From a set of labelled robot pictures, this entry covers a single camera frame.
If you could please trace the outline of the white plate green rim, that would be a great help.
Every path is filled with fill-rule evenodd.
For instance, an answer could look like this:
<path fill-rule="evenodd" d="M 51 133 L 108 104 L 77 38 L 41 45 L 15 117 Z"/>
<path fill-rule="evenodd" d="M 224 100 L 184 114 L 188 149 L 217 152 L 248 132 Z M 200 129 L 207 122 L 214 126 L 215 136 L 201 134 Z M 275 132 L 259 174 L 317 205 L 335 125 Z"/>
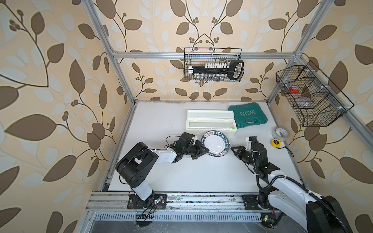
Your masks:
<path fill-rule="evenodd" d="M 230 150 L 228 137 L 219 131 L 206 132 L 202 136 L 201 143 L 209 150 L 207 154 L 213 157 L 222 157 Z"/>

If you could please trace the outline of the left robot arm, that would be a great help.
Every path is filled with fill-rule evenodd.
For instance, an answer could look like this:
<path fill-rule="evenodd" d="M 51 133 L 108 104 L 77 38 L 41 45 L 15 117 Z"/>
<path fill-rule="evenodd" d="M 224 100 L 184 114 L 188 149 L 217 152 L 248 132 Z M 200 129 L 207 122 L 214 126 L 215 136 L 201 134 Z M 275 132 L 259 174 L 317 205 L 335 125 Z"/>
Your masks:
<path fill-rule="evenodd" d="M 184 155 L 196 160 L 209 152 L 193 134 L 184 132 L 177 138 L 177 141 L 167 143 L 163 149 L 151 149 L 139 142 L 116 163 L 119 181 L 128 185 L 141 201 L 148 203 L 154 197 L 154 190 L 146 178 L 156 163 L 177 163 Z"/>

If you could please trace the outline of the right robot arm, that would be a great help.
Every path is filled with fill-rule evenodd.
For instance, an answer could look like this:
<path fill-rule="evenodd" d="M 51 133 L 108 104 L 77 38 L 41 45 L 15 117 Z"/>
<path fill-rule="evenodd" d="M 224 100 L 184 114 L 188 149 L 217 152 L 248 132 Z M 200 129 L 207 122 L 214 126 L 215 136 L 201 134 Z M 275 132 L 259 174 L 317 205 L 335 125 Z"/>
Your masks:
<path fill-rule="evenodd" d="M 308 233 L 352 232 L 335 198 L 311 191 L 270 163 L 265 146 L 256 136 L 249 137 L 247 143 L 247 148 L 234 146 L 231 151 L 255 175 L 259 208 L 280 210 Z"/>

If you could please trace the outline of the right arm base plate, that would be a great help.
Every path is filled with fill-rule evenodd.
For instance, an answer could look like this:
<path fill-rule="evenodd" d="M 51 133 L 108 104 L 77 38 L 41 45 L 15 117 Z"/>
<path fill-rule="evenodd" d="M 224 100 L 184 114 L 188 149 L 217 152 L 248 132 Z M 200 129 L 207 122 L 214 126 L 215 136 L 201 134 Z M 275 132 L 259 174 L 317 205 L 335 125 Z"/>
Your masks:
<path fill-rule="evenodd" d="M 266 196 L 263 196 L 261 194 L 242 195 L 242 200 L 244 203 L 244 208 L 247 211 L 254 211 L 254 210 L 268 211 L 268 210 L 272 210 L 273 208 L 269 204 L 269 201 L 266 198 Z"/>

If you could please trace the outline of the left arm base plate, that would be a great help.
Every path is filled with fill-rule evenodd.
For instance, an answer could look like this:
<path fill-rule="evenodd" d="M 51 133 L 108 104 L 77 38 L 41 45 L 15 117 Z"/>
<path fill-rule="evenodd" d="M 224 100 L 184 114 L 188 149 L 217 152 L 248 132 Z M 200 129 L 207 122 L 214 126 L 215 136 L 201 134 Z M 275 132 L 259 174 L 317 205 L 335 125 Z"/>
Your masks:
<path fill-rule="evenodd" d="M 127 209 L 146 209 L 157 206 L 157 209 L 165 209 L 167 205 L 167 194 L 153 193 L 145 201 L 142 200 L 137 194 L 130 194 Z"/>

